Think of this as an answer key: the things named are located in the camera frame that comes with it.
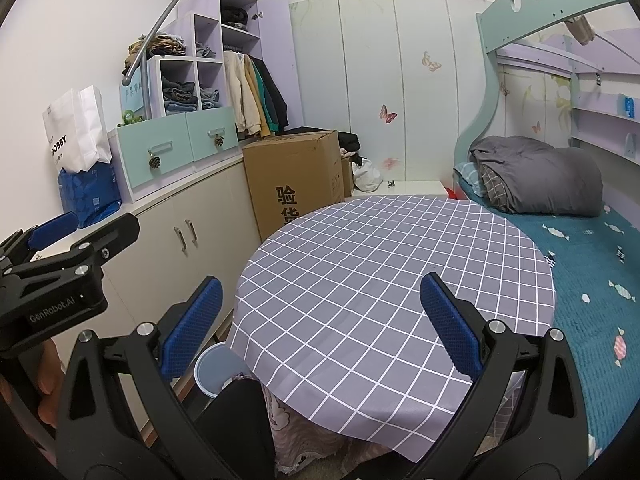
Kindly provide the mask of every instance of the mint green drawer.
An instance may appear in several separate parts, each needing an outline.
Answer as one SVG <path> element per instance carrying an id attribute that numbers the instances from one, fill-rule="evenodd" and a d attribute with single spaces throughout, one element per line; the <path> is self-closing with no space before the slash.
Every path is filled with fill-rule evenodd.
<path id="1" fill-rule="evenodd" d="M 187 114 L 177 114 L 118 128 L 121 157 L 134 188 L 193 162 Z M 149 166 L 149 151 L 160 157 L 160 167 Z"/>
<path id="2" fill-rule="evenodd" d="M 187 114 L 193 160 L 228 150 L 238 145 L 236 118 L 233 108 L 214 108 Z M 222 145 L 216 146 L 216 137 Z"/>

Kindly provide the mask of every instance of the human hand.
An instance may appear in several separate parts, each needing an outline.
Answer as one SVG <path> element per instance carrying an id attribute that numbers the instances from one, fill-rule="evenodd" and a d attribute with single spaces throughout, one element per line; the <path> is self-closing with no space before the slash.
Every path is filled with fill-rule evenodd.
<path id="1" fill-rule="evenodd" d="M 60 366 L 58 349 L 53 340 L 48 339 L 43 344 L 42 358 L 38 368 L 38 387 L 44 394 L 38 407 L 38 416 L 50 426 L 56 427 L 58 421 L 58 403 L 65 374 Z M 4 401 L 11 402 L 12 391 L 9 384 L 0 376 L 0 392 Z"/>

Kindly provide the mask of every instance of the metal railing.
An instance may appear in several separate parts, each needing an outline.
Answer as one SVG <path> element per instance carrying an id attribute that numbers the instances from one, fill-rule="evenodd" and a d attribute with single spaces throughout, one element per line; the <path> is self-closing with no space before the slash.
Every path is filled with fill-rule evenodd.
<path id="1" fill-rule="evenodd" d="M 148 49 L 151 40 L 155 38 L 158 30 L 160 30 L 160 27 L 164 23 L 164 20 L 166 20 L 169 13 L 171 13 L 171 11 L 174 10 L 174 7 L 178 4 L 178 1 L 179 0 L 171 0 L 171 3 L 160 15 L 160 18 L 158 18 L 156 24 L 145 36 L 145 39 L 142 42 L 142 46 L 140 46 L 140 50 L 136 54 L 136 58 L 133 60 L 133 63 L 131 63 L 125 76 L 122 78 L 122 85 L 129 86 L 131 84 L 131 78 L 133 77 L 135 71 L 138 67 L 140 67 L 140 83 L 142 84 L 142 102 L 144 105 L 145 119 L 151 118 L 151 100 L 149 98 L 149 77 L 146 68 L 146 50 Z"/>

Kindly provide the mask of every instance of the white plastic bag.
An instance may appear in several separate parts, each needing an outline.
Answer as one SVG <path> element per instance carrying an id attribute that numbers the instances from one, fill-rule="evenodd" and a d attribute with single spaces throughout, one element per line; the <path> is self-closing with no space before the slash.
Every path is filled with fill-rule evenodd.
<path id="1" fill-rule="evenodd" d="M 374 192 L 382 184 L 382 175 L 368 158 L 362 159 L 362 166 L 351 163 L 353 169 L 353 185 L 361 191 Z"/>
<path id="2" fill-rule="evenodd" d="M 96 162 L 111 162 L 102 96 L 95 86 L 69 90 L 42 118 L 58 173 L 89 171 Z"/>

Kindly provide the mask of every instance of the gray tablecloth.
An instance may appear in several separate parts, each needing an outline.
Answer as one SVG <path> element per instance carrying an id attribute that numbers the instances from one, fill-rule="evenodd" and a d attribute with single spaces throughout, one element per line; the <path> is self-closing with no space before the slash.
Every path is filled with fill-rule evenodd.
<path id="1" fill-rule="evenodd" d="M 551 326 L 549 264 L 509 221 L 473 202 L 371 196 L 299 218 L 258 249 L 230 346 L 308 420 L 417 462 L 471 385 L 420 304 L 432 271 L 486 319 L 530 335 Z"/>

